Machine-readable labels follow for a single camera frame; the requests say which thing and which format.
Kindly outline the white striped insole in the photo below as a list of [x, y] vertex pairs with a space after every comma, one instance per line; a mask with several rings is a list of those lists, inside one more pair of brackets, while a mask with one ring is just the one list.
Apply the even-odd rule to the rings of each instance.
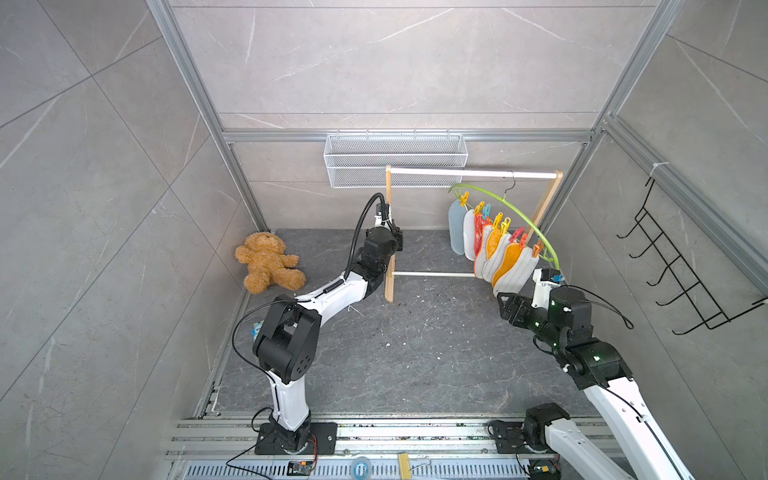
[[498, 296], [500, 293], [517, 294], [532, 275], [539, 259], [534, 257], [533, 249], [526, 246], [516, 263], [494, 284], [493, 294]]

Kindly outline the orange fuzzy insole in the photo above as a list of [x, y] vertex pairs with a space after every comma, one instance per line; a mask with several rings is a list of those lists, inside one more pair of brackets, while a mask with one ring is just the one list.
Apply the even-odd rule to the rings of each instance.
[[522, 247], [520, 246], [520, 242], [518, 240], [514, 242], [505, 241], [501, 244], [501, 247], [501, 262], [493, 272], [491, 279], [492, 286], [495, 286], [498, 280], [515, 265], [522, 252]]

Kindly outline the green clip hanger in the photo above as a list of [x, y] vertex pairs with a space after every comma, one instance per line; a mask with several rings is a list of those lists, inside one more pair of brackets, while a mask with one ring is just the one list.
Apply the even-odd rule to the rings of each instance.
[[[550, 187], [549, 193], [545, 196], [543, 201], [543, 208], [546, 209], [550, 203], [552, 202], [554, 198], [554, 194], [557, 192], [557, 190], [560, 187], [560, 184], [562, 183], [564, 173], [561, 170], [555, 170], [553, 172], [523, 172], [523, 171], [502, 171], [502, 170], [464, 170], [462, 177], [469, 177], [469, 178], [497, 178], [497, 179], [512, 179], [513, 182], [516, 182], [517, 180], [551, 180], [552, 185]], [[555, 268], [560, 268], [560, 260], [558, 258], [558, 255], [554, 249], [554, 247], [551, 245], [549, 240], [546, 238], [546, 236], [543, 234], [541, 229], [539, 228], [539, 224], [541, 220], [531, 220], [527, 215], [525, 215], [520, 209], [518, 209], [515, 205], [511, 204], [505, 196], [499, 196], [487, 189], [481, 188], [479, 186], [469, 184], [469, 183], [456, 183], [451, 185], [448, 188], [449, 192], [453, 192], [454, 190], [474, 190], [478, 191], [480, 193], [485, 194], [486, 196], [497, 200], [499, 203], [504, 205], [507, 209], [514, 212], [528, 227], [530, 230], [530, 235], [533, 233], [536, 234], [536, 236], [540, 239], [541, 243], [545, 246], [547, 254], [544, 256], [544, 259], [551, 263]]]

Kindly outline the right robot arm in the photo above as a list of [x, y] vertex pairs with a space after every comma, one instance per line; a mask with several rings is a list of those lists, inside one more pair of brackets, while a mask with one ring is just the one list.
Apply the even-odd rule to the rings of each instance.
[[537, 268], [532, 281], [530, 296], [521, 294], [518, 287], [495, 286], [501, 318], [530, 331], [534, 345], [571, 377], [600, 413], [630, 468], [621, 468], [555, 403], [527, 410], [525, 448], [558, 454], [584, 479], [692, 478], [646, 405], [619, 351], [594, 334], [593, 306], [611, 309], [612, 304], [566, 283], [557, 269]]

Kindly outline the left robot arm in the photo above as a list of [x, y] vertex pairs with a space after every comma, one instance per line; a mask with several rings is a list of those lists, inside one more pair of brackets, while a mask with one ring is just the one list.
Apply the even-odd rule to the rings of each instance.
[[254, 337], [252, 356], [234, 351], [268, 378], [272, 395], [269, 425], [287, 452], [301, 451], [310, 440], [305, 375], [314, 361], [321, 327], [340, 311], [371, 296], [402, 249], [403, 233], [392, 219], [391, 205], [383, 194], [375, 193], [358, 219], [342, 274], [308, 294], [279, 295], [264, 304], [266, 317]]

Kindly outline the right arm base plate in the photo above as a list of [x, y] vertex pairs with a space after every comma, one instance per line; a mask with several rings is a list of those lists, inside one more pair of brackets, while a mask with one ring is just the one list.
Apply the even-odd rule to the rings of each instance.
[[499, 454], [534, 452], [539, 446], [540, 431], [534, 421], [491, 420], [486, 424], [489, 436]]

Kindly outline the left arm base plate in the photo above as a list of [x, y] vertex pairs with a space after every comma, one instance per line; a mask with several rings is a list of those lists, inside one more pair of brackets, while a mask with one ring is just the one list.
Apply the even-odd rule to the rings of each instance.
[[338, 424], [311, 422], [289, 431], [277, 423], [262, 423], [254, 447], [256, 455], [332, 455], [337, 443]]

